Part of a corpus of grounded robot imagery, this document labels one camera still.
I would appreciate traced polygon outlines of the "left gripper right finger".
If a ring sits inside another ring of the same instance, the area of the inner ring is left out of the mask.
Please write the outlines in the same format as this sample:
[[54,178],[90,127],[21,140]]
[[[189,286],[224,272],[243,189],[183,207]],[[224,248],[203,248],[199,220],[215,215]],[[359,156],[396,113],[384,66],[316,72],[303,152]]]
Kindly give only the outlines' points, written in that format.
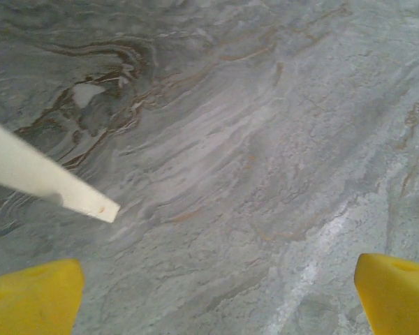
[[419,334],[419,263],[359,256],[354,284],[373,334]]

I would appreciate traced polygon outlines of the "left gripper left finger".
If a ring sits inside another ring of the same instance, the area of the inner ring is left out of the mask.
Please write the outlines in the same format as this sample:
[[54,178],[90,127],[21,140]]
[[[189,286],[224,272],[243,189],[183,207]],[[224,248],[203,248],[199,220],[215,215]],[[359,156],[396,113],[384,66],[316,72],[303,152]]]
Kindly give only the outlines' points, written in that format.
[[63,259],[0,276],[0,334],[70,334],[84,274]]

